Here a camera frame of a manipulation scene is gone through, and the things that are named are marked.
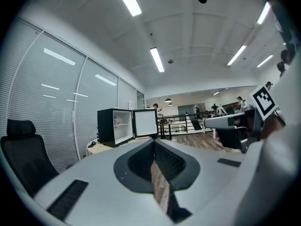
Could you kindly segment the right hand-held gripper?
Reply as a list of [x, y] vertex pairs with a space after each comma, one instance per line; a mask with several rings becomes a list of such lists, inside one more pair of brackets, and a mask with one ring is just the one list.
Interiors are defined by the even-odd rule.
[[216, 129], [222, 146], [246, 153], [252, 143], [260, 141], [265, 120], [273, 113], [278, 114], [269, 93], [270, 86], [266, 84], [252, 92], [251, 104], [241, 105], [237, 113], [207, 118], [204, 126]]

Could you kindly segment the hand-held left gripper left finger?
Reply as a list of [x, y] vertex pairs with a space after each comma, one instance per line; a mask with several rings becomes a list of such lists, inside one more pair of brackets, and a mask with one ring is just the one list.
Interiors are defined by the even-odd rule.
[[113, 171], [115, 161], [145, 140], [96, 153], [50, 180], [34, 196], [43, 209], [58, 198], [74, 180], [87, 182], [82, 195], [64, 222], [71, 226], [172, 226], [152, 194], [132, 192]]

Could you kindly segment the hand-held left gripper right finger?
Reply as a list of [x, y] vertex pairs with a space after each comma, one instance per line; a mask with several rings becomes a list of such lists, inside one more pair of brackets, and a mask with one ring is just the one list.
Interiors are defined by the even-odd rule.
[[233, 226], [241, 193], [236, 178], [244, 154], [154, 141], [154, 159], [169, 183], [166, 222], [156, 226]]

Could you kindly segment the person's right hand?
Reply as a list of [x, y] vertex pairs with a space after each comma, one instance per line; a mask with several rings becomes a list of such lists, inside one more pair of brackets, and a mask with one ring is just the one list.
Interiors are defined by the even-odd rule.
[[259, 137], [260, 140], [266, 140], [270, 134], [281, 130], [285, 126], [285, 122], [279, 114], [271, 114], [264, 122], [264, 126]]

